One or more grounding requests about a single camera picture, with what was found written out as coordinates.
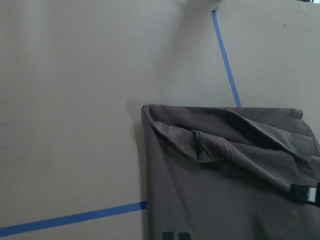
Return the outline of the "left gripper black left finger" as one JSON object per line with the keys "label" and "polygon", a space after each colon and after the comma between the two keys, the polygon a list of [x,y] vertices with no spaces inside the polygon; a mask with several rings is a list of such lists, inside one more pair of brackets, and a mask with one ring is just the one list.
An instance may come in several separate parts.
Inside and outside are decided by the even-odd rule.
{"label": "left gripper black left finger", "polygon": [[166,231],[161,234],[162,240],[191,240],[191,235],[188,232],[178,232]]}

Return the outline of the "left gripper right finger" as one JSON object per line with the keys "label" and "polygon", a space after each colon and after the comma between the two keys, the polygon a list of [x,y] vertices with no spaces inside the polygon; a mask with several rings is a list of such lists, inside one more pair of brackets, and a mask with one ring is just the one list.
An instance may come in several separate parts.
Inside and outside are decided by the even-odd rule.
{"label": "left gripper right finger", "polygon": [[318,183],[316,187],[292,184],[290,186],[290,199],[304,203],[307,205],[320,206],[320,184]]}

